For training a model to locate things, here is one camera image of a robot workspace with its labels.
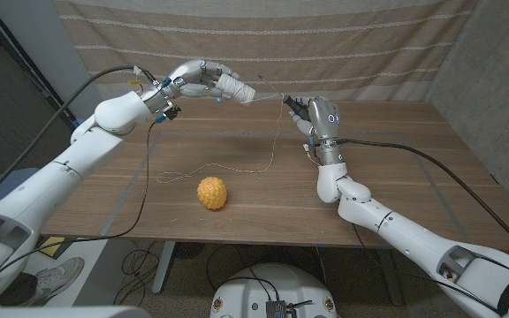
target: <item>striped curtain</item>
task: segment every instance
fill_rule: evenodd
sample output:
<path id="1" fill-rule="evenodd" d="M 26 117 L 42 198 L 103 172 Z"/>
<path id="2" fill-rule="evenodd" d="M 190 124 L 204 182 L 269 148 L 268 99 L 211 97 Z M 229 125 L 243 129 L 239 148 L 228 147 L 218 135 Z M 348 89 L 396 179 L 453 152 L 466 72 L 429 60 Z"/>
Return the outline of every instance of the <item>striped curtain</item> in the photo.
<path id="1" fill-rule="evenodd" d="M 137 64 L 162 78 L 191 58 L 271 89 L 336 100 L 424 99 L 475 0 L 58 0 L 90 72 Z M 130 74 L 98 87 L 126 92 Z"/>

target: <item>wooden table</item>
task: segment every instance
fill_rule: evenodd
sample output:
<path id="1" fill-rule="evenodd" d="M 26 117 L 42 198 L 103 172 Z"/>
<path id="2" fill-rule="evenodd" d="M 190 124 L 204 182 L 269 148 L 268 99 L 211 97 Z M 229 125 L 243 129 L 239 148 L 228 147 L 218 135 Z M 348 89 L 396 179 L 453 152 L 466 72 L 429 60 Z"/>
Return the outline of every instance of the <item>wooden table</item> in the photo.
<path id="1" fill-rule="evenodd" d="M 239 170 L 269 165 L 277 132 L 279 100 L 235 102 L 178 100 L 178 118 L 153 127 L 150 136 L 148 196 L 132 239 L 233 242 L 301 246 L 357 246 L 338 204 L 322 203 L 315 190 L 317 168 L 302 147 L 284 106 L 274 161 L 262 173 L 208 166 L 168 184 L 163 171 L 190 172 L 205 163 Z M 341 137 L 403 143 L 447 165 L 509 224 L 509 196 L 432 105 L 425 102 L 338 102 Z M 45 235 L 95 237 L 129 228 L 137 216 L 146 181 L 148 125 L 125 138 L 111 165 L 88 178 L 43 229 Z M 407 151 L 342 146 L 355 181 L 403 216 L 449 239 L 509 251 L 509 236 L 437 166 Z M 228 199 L 220 211 L 202 206 L 200 181 L 221 178 Z M 166 181 L 174 175 L 162 175 Z M 376 234 L 360 231 L 366 246 L 386 246 Z"/>

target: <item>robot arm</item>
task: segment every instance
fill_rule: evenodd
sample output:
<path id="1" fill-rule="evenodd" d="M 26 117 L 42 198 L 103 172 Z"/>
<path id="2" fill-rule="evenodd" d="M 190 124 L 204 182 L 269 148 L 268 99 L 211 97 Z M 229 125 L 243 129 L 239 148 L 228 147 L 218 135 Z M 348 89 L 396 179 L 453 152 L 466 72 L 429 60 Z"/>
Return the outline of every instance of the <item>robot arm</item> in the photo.
<path id="1" fill-rule="evenodd" d="M 321 161 L 317 179 L 320 199 L 327 203 L 339 201 L 338 214 L 343 219 L 380 235 L 430 278 L 471 294 L 500 313 L 459 291 L 441 286 L 471 316 L 509 316 L 509 255 L 486 246 L 442 238 L 373 199 L 366 186 L 347 175 L 335 141 L 340 126 L 337 106 L 322 97 L 301 105 L 307 110 L 309 120 L 296 112 L 291 115 L 300 131 L 315 145 Z"/>
<path id="2" fill-rule="evenodd" d="M 174 71 L 166 85 L 153 81 L 142 95 L 130 92 L 100 103 L 74 131 L 70 147 L 0 200 L 0 268 L 31 251 L 42 226 L 81 182 L 117 157 L 123 144 L 119 137 L 153 114 L 157 123 L 175 118 L 179 107 L 171 100 L 181 95 L 222 96 L 225 92 L 208 87 L 219 76 L 239 77 L 226 66 L 194 60 Z M 26 263 L 23 258 L 0 273 L 0 293 Z"/>

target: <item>person's foot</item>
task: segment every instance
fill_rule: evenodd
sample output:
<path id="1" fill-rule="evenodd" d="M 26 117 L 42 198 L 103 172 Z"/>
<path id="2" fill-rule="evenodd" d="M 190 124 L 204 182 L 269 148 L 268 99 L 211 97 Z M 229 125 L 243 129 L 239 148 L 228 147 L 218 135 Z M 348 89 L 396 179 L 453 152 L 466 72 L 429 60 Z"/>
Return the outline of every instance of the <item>person's foot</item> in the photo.
<path id="1" fill-rule="evenodd" d="M 37 285 L 34 296 L 21 306 L 28 307 L 46 304 L 52 297 L 68 288 L 84 268 L 84 260 L 71 258 L 53 269 L 44 269 L 36 273 Z"/>

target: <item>textured yellow ball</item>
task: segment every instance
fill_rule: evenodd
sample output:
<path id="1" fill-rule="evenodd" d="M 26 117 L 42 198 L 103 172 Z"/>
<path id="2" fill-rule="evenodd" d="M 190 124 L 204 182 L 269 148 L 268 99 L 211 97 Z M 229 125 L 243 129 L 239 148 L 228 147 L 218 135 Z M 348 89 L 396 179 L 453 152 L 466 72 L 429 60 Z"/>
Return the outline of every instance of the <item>textured yellow ball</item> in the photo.
<path id="1" fill-rule="evenodd" d="M 221 208 L 227 200 L 227 189 L 220 178 L 207 177 L 198 185 L 198 198 L 208 208 Z"/>

